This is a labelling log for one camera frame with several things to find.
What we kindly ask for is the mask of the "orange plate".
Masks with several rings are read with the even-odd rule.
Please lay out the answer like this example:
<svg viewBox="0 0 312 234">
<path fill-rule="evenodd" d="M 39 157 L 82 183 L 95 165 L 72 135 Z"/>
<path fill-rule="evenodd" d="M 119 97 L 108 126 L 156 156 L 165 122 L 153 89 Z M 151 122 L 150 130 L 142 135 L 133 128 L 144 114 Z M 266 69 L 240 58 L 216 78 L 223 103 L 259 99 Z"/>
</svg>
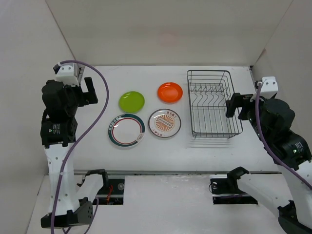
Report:
<svg viewBox="0 0 312 234">
<path fill-rule="evenodd" d="M 158 98 L 166 103 L 176 103 L 183 96 L 182 87 L 174 82 L 166 82 L 159 86 L 157 90 Z"/>
</svg>

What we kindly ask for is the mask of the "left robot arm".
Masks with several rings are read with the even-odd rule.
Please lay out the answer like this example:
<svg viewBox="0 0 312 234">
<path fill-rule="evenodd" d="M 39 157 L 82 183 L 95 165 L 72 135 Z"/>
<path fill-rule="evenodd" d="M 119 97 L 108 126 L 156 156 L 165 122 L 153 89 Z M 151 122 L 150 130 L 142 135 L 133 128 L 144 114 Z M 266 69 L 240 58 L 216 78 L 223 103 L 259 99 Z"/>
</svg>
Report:
<svg viewBox="0 0 312 234">
<path fill-rule="evenodd" d="M 55 80 L 47 81 L 41 90 L 45 110 L 40 136 L 48 162 L 51 189 L 48 213 L 40 220 L 42 228 L 66 231 L 75 226 L 90 226 L 96 214 L 93 209 L 96 195 L 109 188 L 104 169 L 88 171 L 82 184 L 77 186 L 73 157 L 68 156 L 78 142 L 75 119 L 78 107 L 98 102 L 91 77 L 84 80 L 87 92 L 82 91 L 79 83 L 71 86 Z"/>
</svg>

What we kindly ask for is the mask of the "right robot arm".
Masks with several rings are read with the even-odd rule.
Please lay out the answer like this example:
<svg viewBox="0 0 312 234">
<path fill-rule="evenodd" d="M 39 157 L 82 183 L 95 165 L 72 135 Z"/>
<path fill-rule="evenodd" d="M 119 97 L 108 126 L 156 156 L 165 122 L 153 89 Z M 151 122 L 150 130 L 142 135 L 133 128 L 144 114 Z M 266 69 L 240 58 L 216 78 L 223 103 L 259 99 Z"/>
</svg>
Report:
<svg viewBox="0 0 312 234">
<path fill-rule="evenodd" d="M 278 219 L 287 234 L 312 232 L 312 154 L 306 140 L 291 130 L 295 113 L 275 97 L 235 93 L 226 102 L 226 116 L 241 108 L 240 120 L 247 120 L 283 175 L 292 195 L 284 199 L 263 183 L 256 183 L 249 171 L 237 167 L 227 173 L 229 193 L 243 192 L 264 205 Z"/>
</svg>

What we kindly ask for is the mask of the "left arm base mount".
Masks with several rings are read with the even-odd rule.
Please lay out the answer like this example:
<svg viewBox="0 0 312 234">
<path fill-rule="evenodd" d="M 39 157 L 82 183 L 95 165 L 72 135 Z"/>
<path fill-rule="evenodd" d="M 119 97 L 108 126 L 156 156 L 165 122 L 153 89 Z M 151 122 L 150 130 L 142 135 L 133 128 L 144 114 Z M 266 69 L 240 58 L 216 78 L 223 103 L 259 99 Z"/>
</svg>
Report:
<svg viewBox="0 0 312 234">
<path fill-rule="evenodd" d="M 124 189 L 124 179 L 89 175 L 77 183 L 77 198 L 79 201 L 89 201 L 93 205 L 122 205 Z"/>
</svg>

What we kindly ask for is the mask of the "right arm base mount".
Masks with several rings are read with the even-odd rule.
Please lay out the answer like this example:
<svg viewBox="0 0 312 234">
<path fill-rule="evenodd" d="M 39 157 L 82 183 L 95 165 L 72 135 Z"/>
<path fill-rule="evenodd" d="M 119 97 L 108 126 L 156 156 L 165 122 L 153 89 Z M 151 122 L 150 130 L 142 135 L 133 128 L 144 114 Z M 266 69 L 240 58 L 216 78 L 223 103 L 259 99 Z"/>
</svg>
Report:
<svg viewBox="0 0 312 234">
<path fill-rule="evenodd" d="M 230 185 L 227 178 L 210 178 L 209 190 L 214 205 L 257 205 L 252 196 Z"/>
</svg>

